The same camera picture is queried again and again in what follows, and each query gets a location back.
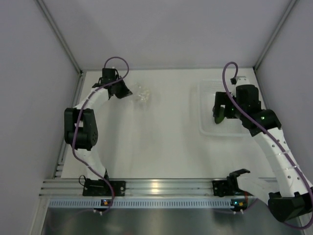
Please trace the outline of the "dark green fake food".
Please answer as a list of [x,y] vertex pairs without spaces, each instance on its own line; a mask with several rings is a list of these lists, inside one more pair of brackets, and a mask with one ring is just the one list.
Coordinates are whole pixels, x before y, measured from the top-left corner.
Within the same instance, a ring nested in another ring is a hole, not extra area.
[[222,106],[214,106],[213,107],[213,117],[214,117],[214,122],[216,124],[220,124],[223,122],[225,116],[224,116],[224,107]]

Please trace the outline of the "clear zip top bag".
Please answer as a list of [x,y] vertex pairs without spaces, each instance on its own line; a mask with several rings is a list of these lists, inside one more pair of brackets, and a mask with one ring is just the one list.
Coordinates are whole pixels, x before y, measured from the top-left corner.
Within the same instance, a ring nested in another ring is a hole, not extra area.
[[132,101],[136,109],[146,110],[151,103],[151,90],[140,83],[131,86]]

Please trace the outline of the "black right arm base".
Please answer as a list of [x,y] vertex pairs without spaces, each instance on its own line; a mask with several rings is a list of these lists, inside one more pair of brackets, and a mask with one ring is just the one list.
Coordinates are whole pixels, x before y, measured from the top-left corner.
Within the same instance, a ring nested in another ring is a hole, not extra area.
[[244,191],[239,188],[237,178],[246,173],[250,173],[250,171],[243,168],[229,173],[225,180],[213,180],[214,196],[243,196]]

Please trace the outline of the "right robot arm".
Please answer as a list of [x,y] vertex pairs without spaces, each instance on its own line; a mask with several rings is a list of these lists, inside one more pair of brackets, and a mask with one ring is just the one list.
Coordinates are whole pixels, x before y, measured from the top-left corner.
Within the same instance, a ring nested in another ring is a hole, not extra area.
[[225,118],[239,119],[263,151],[278,183],[278,190],[252,176],[249,170],[229,173],[226,182],[213,182],[214,194],[220,197],[248,193],[264,202],[279,222],[313,211],[313,185],[296,163],[284,138],[281,123],[271,109],[263,109],[259,91],[253,85],[239,85],[235,95],[216,92],[212,109],[215,123]]

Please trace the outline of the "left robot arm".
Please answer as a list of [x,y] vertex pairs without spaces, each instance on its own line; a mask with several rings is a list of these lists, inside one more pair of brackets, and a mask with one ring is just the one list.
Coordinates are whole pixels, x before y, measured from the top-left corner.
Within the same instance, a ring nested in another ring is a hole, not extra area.
[[99,133],[96,113],[111,97],[122,99],[132,94],[116,68],[103,68],[102,76],[88,95],[79,104],[64,111],[65,142],[71,146],[74,158],[86,167],[87,178],[96,180],[93,189],[102,196],[109,193],[111,186],[97,150]]

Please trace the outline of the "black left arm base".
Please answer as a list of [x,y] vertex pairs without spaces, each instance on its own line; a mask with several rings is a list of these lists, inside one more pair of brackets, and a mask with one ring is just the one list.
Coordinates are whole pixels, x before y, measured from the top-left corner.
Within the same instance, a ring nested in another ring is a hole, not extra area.
[[[91,180],[81,175],[78,179],[79,184],[83,187],[83,196],[112,196],[111,188],[103,180]],[[109,181],[113,189],[114,196],[125,196],[125,181]]]

